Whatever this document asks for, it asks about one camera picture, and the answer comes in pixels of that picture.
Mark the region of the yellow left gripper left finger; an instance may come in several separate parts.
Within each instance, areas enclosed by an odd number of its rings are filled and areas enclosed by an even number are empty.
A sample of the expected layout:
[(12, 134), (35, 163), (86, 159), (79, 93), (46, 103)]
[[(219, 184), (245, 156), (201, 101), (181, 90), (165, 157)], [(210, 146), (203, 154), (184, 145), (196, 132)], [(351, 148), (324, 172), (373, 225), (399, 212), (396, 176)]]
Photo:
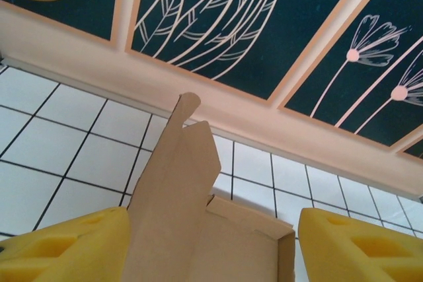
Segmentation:
[(125, 207), (0, 241), (0, 282), (121, 282), (130, 242)]

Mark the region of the brown cardboard box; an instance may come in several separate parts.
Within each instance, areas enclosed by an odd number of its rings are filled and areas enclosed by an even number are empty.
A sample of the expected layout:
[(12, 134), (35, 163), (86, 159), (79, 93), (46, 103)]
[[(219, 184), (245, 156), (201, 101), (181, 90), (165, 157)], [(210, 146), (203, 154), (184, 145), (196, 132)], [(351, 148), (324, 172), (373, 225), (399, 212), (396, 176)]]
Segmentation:
[(128, 205), (122, 282), (295, 282), (293, 227), (212, 193), (221, 165), (200, 98), (180, 95)]

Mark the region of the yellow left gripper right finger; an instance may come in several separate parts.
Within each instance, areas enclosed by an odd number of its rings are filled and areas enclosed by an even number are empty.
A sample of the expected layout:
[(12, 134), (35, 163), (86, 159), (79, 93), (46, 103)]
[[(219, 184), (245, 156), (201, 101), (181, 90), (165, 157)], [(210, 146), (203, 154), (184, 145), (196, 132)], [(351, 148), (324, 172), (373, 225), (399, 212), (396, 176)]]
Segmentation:
[(423, 240), (304, 208), (299, 243), (309, 282), (423, 282)]

